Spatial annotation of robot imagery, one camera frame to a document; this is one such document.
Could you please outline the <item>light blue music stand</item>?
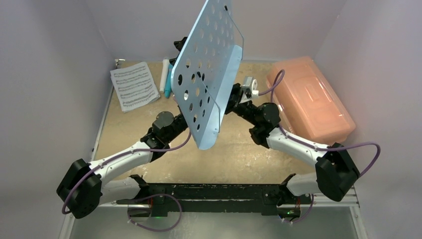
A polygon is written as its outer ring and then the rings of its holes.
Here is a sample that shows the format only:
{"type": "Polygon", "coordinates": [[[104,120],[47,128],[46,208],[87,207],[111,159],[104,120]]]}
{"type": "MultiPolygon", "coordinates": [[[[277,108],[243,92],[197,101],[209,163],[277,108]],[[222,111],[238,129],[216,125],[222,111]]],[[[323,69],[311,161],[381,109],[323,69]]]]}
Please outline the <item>light blue music stand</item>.
{"type": "Polygon", "coordinates": [[[214,146],[242,56],[230,0],[205,1],[171,74],[171,88],[200,150],[214,146]]]}

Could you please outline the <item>blue toy microphone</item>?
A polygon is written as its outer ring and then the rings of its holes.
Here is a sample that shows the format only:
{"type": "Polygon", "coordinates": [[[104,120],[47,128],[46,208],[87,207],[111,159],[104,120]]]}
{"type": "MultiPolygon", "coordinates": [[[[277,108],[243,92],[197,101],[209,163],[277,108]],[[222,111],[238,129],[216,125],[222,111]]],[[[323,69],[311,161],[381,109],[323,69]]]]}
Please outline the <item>blue toy microphone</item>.
{"type": "Polygon", "coordinates": [[[173,69],[173,65],[169,64],[168,66],[168,74],[167,74],[167,78],[166,78],[166,84],[165,84],[165,88],[164,88],[164,96],[165,98],[170,98],[172,89],[171,89],[171,74],[172,74],[172,69],[173,69]]]}

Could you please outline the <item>white toy microphone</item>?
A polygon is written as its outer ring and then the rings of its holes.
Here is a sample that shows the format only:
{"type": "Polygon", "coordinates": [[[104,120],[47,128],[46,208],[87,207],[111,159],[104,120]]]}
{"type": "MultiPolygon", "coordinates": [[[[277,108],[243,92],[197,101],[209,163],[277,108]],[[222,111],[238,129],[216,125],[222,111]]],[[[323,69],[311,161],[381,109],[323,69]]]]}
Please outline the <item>white toy microphone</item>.
{"type": "Polygon", "coordinates": [[[159,85],[159,91],[161,93],[164,93],[164,91],[165,91],[165,85],[166,85],[166,82],[167,82],[169,65],[170,65],[169,59],[166,59],[166,58],[163,59],[163,61],[162,61],[162,72],[161,72],[160,85],[159,85]]]}

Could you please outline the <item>black mic stand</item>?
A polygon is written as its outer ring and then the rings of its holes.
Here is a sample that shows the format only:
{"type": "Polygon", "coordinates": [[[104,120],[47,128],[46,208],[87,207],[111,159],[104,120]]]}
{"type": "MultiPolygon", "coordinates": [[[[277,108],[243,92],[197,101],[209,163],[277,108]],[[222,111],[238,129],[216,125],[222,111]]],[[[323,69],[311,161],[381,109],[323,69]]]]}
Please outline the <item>black mic stand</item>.
{"type": "Polygon", "coordinates": [[[186,40],[187,40],[187,36],[185,36],[185,37],[183,37],[182,38],[182,40],[180,40],[180,41],[174,41],[174,46],[176,47],[176,49],[178,50],[178,55],[175,57],[175,58],[172,58],[171,60],[170,60],[170,64],[172,65],[172,66],[174,66],[175,65],[175,63],[176,63],[176,61],[177,61],[177,59],[179,58],[179,55],[180,55],[180,53],[181,53],[181,51],[182,51],[182,49],[183,49],[183,47],[184,47],[184,45],[185,45],[185,42],[186,42],[186,40]]]}

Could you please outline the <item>sheet music page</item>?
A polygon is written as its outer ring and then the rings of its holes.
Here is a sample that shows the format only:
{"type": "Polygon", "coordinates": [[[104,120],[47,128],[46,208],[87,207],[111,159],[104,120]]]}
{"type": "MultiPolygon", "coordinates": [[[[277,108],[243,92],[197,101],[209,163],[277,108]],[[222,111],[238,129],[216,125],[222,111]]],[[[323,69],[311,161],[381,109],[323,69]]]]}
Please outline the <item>sheet music page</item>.
{"type": "Polygon", "coordinates": [[[160,98],[146,62],[110,71],[121,110],[126,113],[160,98]]]}

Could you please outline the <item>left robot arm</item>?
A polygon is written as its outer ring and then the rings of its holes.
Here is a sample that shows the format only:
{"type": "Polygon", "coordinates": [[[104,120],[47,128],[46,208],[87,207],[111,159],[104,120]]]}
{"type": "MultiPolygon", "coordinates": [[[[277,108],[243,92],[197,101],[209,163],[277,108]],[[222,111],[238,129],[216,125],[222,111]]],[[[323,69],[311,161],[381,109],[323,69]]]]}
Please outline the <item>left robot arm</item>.
{"type": "Polygon", "coordinates": [[[80,219],[99,205],[112,201],[129,199],[137,204],[144,203],[148,190],[141,176],[115,178],[171,151],[170,142],[187,127],[182,114],[173,116],[171,112],[161,112],[147,134],[129,148],[100,160],[74,161],[56,190],[63,200],[62,213],[71,213],[80,219]]]}

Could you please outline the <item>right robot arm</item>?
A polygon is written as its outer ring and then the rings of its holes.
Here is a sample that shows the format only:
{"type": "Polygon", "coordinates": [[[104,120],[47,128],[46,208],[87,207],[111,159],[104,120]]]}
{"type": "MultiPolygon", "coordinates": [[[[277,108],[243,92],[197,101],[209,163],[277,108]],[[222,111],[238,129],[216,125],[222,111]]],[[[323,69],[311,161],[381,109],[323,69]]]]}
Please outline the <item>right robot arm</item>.
{"type": "Polygon", "coordinates": [[[275,103],[254,105],[241,102],[244,88],[234,84],[228,99],[226,114],[235,113],[253,125],[249,129],[255,144],[278,150],[314,167],[309,174],[291,174],[281,184],[279,204],[290,203],[304,194],[321,193],[335,202],[340,202],[348,193],[360,172],[346,147],[316,143],[288,133],[279,125],[278,107],[275,103]]]}

